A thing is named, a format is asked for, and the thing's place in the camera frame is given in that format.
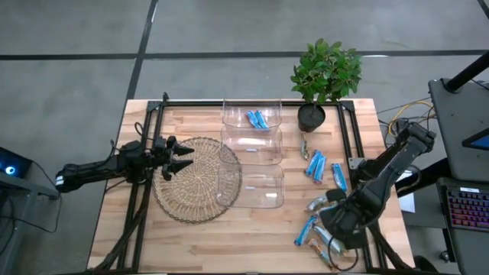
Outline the green plant in black pot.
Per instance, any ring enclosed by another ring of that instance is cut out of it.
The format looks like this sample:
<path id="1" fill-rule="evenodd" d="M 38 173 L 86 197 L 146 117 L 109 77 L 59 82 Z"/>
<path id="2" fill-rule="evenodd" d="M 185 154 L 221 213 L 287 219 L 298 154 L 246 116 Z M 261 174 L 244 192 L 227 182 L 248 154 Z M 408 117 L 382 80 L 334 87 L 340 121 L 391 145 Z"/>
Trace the green plant in black pot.
<path id="1" fill-rule="evenodd" d="M 291 90 L 298 92 L 305 101 L 297 113 L 302 132 L 310 133 L 325 121 L 322 104 L 338 102 L 358 91 L 361 67 L 361 56 L 356 49 L 346 50 L 340 41 L 328 44 L 320 38 L 307 45 L 307 51 L 300 56 L 290 77 Z"/>

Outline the black diagonal pole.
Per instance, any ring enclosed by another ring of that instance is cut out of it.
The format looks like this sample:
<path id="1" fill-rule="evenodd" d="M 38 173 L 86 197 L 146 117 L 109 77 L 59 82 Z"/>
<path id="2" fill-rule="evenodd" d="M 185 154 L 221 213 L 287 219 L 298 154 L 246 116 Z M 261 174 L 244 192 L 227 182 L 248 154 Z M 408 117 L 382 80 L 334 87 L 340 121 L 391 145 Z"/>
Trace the black diagonal pole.
<path id="1" fill-rule="evenodd" d="M 482 73 L 489 67 L 489 51 L 481 55 L 473 63 L 463 69 L 456 76 L 448 81 L 443 81 L 445 89 L 453 94 L 457 94 L 458 90 L 472 80 L 474 77 Z"/>

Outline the grey cart top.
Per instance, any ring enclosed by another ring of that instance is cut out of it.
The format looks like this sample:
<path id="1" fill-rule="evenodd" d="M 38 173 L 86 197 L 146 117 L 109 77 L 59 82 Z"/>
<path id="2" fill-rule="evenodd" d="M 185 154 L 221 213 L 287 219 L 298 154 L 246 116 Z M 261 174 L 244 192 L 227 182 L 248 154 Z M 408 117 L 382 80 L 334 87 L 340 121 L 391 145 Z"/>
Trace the grey cart top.
<path id="1" fill-rule="evenodd" d="M 489 90 L 469 83 L 451 93 L 442 80 L 431 80 L 428 87 L 452 175 L 489 182 L 489 150 L 463 146 L 463 141 L 489 129 Z"/>

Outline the white paper sheet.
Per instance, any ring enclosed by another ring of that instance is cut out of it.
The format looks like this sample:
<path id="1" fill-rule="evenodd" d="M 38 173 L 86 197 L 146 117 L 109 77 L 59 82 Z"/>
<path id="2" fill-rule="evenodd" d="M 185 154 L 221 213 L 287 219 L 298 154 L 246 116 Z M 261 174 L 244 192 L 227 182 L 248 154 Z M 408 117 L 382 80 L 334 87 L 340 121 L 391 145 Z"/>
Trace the white paper sheet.
<path id="1" fill-rule="evenodd" d="M 413 173 L 409 170 L 405 170 L 402 175 L 397 179 L 397 182 L 412 176 Z M 398 201 L 400 204 L 400 209 L 403 212 L 408 212 L 408 213 L 415 213 L 416 212 L 416 207 L 415 207 L 415 200 L 414 200 L 414 195 L 412 193 L 405 195 L 405 196 L 398 196 Z"/>

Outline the round woven wicker basket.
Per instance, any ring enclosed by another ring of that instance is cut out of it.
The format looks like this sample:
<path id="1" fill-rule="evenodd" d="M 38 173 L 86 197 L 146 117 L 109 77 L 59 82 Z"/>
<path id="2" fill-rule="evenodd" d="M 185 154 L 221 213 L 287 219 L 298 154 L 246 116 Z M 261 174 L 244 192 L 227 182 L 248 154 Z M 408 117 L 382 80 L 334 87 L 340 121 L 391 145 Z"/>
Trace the round woven wicker basket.
<path id="1" fill-rule="evenodd" d="M 201 224 L 223 215 L 238 198 L 242 177 L 233 172 L 224 181 L 225 202 L 218 202 L 219 167 L 229 164 L 239 169 L 239 160 L 234 151 L 210 137 L 193 137 L 180 142 L 194 151 L 176 159 L 193 163 L 172 176 L 163 177 L 161 169 L 154 172 L 152 190 L 158 205 L 178 222 Z"/>

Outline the backlit black keyboard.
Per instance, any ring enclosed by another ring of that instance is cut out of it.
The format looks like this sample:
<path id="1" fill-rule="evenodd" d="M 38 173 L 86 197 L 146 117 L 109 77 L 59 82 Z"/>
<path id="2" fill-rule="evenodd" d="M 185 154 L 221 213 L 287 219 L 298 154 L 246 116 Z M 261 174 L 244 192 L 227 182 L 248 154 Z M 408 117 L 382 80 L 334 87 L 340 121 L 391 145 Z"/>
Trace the backlit black keyboard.
<path id="1" fill-rule="evenodd" d="M 489 189 L 450 187 L 445 200 L 453 228 L 489 231 Z"/>

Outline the silver blue granola bar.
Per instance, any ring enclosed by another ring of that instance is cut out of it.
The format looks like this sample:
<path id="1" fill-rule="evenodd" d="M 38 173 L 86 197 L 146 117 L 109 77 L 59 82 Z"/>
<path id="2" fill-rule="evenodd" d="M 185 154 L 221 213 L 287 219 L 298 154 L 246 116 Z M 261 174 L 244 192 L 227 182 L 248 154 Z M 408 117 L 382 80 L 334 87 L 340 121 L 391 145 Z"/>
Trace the silver blue granola bar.
<path id="1" fill-rule="evenodd" d="M 343 243 L 333 238 L 327 230 L 318 225 L 314 225 L 313 231 L 321 238 L 324 244 L 330 245 L 333 252 L 338 255 L 344 255 L 346 253 L 346 248 Z"/>

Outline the black stand beam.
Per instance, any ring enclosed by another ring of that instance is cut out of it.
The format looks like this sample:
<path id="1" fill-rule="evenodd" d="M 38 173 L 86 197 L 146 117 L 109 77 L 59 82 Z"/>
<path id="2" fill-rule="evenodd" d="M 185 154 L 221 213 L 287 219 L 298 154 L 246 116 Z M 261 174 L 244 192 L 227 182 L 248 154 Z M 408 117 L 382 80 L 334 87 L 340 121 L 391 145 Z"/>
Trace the black stand beam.
<path id="1" fill-rule="evenodd" d="M 395 183 L 397 197 L 403 197 L 417 190 L 435 184 L 440 178 L 451 178 L 452 171 L 447 158 L 441 159 L 438 162 L 417 170 L 411 176 L 403 178 Z"/>

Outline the clear plastic bin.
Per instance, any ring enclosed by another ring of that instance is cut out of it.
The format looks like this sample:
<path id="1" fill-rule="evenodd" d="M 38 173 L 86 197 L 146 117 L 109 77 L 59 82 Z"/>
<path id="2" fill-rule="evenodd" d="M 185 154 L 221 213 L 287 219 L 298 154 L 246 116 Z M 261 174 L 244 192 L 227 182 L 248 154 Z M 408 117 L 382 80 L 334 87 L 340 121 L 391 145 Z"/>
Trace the clear plastic bin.
<path id="1" fill-rule="evenodd" d="M 247 111 L 262 112 L 269 128 L 254 128 L 246 115 Z M 268 131 L 282 123 L 282 102 L 279 99 L 244 100 L 226 99 L 222 106 L 222 122 L 234 128 L 250 128 Z"/>
<path id="2" fill-rule="evenodd" d="M 278 165 L 222 163 L 215 197 L 228 208 L 277 209 L 285 199 L 284 172 Z"/>
<path id="3" fill-rule="evenodd" d="M 220 132 L 219 159 L 241 165 L 277 165 L 283 159 L 282 131 L 272 128 L 236 128 L 225 125 Z"/>

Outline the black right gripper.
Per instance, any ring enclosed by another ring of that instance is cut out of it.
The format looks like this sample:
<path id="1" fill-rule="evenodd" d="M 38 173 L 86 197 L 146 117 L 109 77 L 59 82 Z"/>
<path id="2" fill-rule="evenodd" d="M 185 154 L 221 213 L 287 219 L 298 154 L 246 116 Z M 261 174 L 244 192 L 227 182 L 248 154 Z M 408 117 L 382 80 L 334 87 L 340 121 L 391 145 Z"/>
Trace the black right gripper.
<path id="1" fill-rule="evenodd" d="M 347 206 L 337 205 L 319 212 L 324 228 L 334 239 L 342 242 L 347 250 L 363 248 L 365 233 L 358 229 L 358 217 Z"/>

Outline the black computer with blue light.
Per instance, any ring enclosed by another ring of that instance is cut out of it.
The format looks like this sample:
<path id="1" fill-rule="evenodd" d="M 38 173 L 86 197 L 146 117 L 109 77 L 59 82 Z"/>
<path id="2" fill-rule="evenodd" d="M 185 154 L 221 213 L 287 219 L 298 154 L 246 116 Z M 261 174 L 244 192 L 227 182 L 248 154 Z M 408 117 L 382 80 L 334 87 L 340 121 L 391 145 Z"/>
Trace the black computer with blue light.
<path id="1" fill-rule="evenodd" d="M 24 179 L 32 163 L 32 160 L 0 147 L 0 172 Z"/>

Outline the black tablet screen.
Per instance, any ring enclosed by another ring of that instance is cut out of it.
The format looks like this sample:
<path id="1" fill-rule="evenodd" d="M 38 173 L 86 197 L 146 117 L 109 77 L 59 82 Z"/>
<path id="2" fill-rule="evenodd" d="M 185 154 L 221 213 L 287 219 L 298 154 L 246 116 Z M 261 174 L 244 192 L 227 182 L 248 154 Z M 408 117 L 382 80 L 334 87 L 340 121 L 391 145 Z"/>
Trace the black tablet screen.
<path id="1" fill-rule="evenodd" d="M 489 128 L 464 139 L 461 144 L 467 148 L 489 150 Z"/>

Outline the grey desk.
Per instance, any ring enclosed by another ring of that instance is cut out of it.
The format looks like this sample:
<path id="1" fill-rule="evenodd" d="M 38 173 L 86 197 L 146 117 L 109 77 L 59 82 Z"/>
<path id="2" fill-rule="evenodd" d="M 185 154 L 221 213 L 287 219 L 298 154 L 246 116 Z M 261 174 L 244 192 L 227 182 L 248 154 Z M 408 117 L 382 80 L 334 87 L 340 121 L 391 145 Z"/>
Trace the grey desk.
<path id="1" fill-rule="evenodd" d="M 489 231 L 453 228 L 449 224 L 445 191 L 450 187 L 489 189 L 480 183 L 441 178 L 436 183 L 450 243 L 449 253 L 462 275 L 489 275 Z"/>

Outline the brown granola bar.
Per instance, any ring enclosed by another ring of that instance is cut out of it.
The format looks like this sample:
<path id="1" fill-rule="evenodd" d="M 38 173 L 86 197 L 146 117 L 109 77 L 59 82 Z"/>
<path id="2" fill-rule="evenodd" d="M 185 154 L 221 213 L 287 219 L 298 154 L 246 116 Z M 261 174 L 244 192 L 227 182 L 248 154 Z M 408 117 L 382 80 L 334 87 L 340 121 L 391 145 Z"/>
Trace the brown granola bar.
<path id="1" fill-rule="evenodd" d="M 308 245 L 314 250 L 318 255 L 320 260 L 332 271 L 339 271 L 339 269 L 332 263 L 331 259 L 326 252 L 321 248 L 320 244 L 315 238 L 311 238 L 308 241 Z"/>

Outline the black round foot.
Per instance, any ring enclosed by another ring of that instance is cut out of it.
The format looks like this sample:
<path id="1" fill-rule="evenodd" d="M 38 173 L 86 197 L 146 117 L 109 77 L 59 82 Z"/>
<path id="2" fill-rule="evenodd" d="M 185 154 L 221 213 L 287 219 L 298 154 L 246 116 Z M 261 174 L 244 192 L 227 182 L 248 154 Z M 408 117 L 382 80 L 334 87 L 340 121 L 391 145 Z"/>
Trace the black round foot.
<path id="1" fill-rule="evenodd" d="M 415 266 L 418 270 L 431 272 L 431 273 L 438 273 L 436 267 L 424 256 L 416 255 L 413 259 L 414 259 Z"/>

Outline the grey metal stand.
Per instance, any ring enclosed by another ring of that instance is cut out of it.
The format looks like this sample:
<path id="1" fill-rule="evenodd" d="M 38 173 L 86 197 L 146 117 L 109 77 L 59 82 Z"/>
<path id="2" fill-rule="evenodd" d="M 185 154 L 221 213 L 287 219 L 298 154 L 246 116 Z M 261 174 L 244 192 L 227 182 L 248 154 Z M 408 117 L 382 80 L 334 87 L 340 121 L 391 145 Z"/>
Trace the grey metal stand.
<path id="1" fill-rule="evenodd" d="M 50 187 L 0 173 L 0 275 L 11 275 L 38 196 L 58 200 Z"/>

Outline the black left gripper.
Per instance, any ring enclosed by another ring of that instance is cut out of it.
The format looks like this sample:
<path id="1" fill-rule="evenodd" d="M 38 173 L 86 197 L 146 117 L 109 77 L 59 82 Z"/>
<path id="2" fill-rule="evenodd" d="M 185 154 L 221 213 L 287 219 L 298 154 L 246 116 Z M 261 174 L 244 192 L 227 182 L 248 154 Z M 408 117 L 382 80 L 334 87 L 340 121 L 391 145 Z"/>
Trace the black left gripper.
<path id="1" fill-rule="evenodd" d="M 177 156 L 190 154 L 194 151 L 191 147 L 179 144 L 175 136 L 169 136 L 166 140 L 162 136 L 157 137 L 151 149 L 154 165 L 162 168 L 162 176 L 165 180 L 171 180 L 172 174 L 176 174 L 193 163 L 192 160 L 172 160 L 171 151 Z"/>

